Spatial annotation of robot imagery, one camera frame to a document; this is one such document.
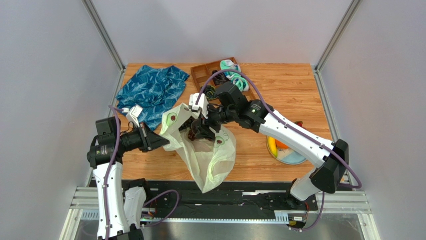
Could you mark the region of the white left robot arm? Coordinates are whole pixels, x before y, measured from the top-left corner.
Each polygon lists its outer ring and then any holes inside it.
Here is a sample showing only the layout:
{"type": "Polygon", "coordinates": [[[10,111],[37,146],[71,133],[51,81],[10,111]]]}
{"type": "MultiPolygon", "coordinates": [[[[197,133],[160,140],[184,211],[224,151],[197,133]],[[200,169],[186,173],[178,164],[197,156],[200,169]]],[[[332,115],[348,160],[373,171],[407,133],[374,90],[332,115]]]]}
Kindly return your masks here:
{"type": "Polygon", "coordinates": [[[98,193],[98,240],[144,239],[141,218],[147,181],[142,178],[123,187],[123,156],[135,149],[148,153],[170,143],[144,123],[128,133],[120,133],[120,124],[114,117],[96,121],[97,136],[87,153],[98,193]]]}

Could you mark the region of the fake orange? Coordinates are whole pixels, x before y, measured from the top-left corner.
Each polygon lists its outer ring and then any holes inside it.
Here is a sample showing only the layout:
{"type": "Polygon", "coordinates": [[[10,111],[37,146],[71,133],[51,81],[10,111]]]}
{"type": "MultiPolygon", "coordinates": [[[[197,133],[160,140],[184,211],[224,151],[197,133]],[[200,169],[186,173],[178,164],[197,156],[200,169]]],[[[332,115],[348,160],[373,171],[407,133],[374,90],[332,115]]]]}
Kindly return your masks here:
{"type": "Polygon", "coordinates": [[[278,140],[276,140],[276,141],[275,141],[275,144],[276,144],[276,147],[277,147],[278,149],[282,149],[282,150],[287,150],[287,149],[289,149],[289,147],[288,147],[286,144],[284,144],[284,143],[282,143],[282,142],[280,142],[280,141],[278,141],[278,140]]]}

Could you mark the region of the fake yellow banana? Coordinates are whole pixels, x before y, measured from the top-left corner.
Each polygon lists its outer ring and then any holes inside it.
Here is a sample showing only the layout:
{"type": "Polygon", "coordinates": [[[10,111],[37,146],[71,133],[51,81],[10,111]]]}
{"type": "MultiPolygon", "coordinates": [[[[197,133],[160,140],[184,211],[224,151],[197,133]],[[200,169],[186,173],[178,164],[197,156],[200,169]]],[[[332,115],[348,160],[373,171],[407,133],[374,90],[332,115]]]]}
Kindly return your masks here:
{"type": "Polygon", "coordinates": [[[278,157],[278,148],[277,148],[276,140],[268,136],[267,146],[268,146],[270,154],[276,159],[278,157]]]}

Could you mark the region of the fake red lychee bunch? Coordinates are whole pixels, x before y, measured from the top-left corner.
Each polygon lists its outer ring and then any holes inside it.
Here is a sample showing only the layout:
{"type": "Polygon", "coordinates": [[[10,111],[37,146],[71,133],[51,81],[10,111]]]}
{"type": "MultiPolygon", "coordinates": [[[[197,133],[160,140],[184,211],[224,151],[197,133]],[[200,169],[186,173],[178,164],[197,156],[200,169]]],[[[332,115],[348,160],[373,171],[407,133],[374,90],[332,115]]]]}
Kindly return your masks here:
{"type": "Polygon", "coordinates": [[[301,128],[304,127],[304,123],[302,121],[296,121],[295,124],[301,128]]]}

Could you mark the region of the translucent white plastic bag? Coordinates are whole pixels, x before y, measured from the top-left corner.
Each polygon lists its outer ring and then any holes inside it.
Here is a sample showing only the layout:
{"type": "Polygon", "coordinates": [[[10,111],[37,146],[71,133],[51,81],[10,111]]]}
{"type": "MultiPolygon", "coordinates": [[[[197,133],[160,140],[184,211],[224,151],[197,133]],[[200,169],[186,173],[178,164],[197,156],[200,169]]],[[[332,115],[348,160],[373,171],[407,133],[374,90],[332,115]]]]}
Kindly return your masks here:
{"type": "Polygon", "coordinates": [[[180,130],[180,127],[198,116],[188,105],[180,104],[162,115],[160,136],[169,141],[163,149],[180,156],[198,188],[205,194],[220,186],[233,170],[237,140],[224,126],[215,135],[215,141],[190,140],[190,130],[180,130]]]}

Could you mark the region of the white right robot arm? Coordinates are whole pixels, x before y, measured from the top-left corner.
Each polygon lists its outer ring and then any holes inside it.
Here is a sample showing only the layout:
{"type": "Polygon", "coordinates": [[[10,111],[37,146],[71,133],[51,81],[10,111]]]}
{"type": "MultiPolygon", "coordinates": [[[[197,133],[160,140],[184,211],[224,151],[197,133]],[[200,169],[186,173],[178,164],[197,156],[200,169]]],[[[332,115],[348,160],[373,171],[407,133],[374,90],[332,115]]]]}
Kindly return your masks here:
{"type": "Polygon", "coordinates": [[[271,137],[302,155],[313,170],[293,181],[287,191],[289,200],[300,203],[319,192],[334,194],[349,165],[349,145],[321,138],[299,125],[286,121],[277,110],[261,100],[248,100],[232,83],[221,85],[216,94],[220,102],[214,106],[204,94],[190,96],[189,108],[198,113],[192,130],[197,139],[215,140],[222,125],[235,122],[242,128],[271,137]]]}

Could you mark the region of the fake dark grape bunch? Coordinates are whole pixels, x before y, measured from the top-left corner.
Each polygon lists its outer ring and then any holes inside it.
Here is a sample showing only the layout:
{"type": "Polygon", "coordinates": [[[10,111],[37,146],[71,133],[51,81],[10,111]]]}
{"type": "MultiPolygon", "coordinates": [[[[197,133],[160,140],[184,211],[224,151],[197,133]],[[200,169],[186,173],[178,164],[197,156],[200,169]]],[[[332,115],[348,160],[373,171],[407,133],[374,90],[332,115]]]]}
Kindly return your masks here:
{"type": "Polygon", "coordinates": [[[180,128],[179,131],[185,132],[188,131],[188,139],[194,141],[197,137],[198,127],[197,120],[193,117],[190,117],[180,128]]]}

